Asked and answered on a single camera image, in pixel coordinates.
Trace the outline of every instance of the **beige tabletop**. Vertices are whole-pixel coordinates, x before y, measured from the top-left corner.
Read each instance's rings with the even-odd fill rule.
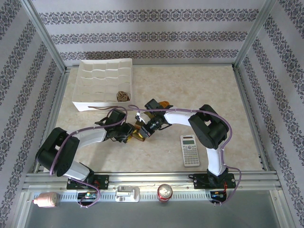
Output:
[[[57,126],[67,131],[93,126],[106,115],[100,111],[79,112],[73,105],[77,71],[71,69],[57,120]],[[232,140],[225,147],[226,164],[243,171],[262,170],[231,66],[137,66],[133,68],[133,93],[134,104],[141,108],[152,98],[178,108],[211,105],[233,129]],[[127,122],[134,124],[135,114],[129,112]],[[191,127],[175,124],[144,142],[132,139],[127,144],[111,140],[95,143],[79,149],[75,161],[94,171],[205,171],[206,148],[198,140],[200,166],[184,167],[180,136],[185,134],[194,132]]]

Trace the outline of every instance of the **patterned wallpaper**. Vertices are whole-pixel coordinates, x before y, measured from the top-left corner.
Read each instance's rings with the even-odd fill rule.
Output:
[[[265,0],[33,0],[67,66],[232,63]]]
[[[280,0],[239,69],[269,162],[296,227],[304,227],[304,6]]]
[[[0,228],[10,227],[61,73],[18,0],[0,0]]]

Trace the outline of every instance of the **marble floor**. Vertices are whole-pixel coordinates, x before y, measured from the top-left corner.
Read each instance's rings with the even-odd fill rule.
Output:
[[[77,70],[71,69],[57,120],[57,126],[68,131],[93,126],[106,115],[100,111],[79,112],[73,105]],[[243,171],[262,170],[231,66],[136,66],[133,93],[134,104],[141,108],[152,98],[169,101],[179,108],[211,105],[233,129],[232,140],[225,147],[226,164]],[[134,124],[135,114],[129,112],[127,122]],[[183,134],[194,132],[190,127],[176,124],[144,142],[132,139],[124,144],[108,140],[79,149],[75,160],[94,171],[205,171],[206,148],[198,140],[200,166],[184,167],[180,144]]]

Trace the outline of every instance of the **white tray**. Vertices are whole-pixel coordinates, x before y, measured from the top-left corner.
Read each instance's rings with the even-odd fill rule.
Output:
[[[82,60],[79,65],[72,102],[80,111],[95,110],[89,106],[123,106],[132,104],[131,58]],[[128,93],[130,101],[118,102],[119,91]]]

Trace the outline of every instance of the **red can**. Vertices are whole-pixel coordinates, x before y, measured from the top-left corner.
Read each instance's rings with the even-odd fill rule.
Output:
[[[162,184],[158,189],[157,189],[157,198],[160,202],[167,202],[170,200],[172,197],[173,191],[170,185],[168,184]]]

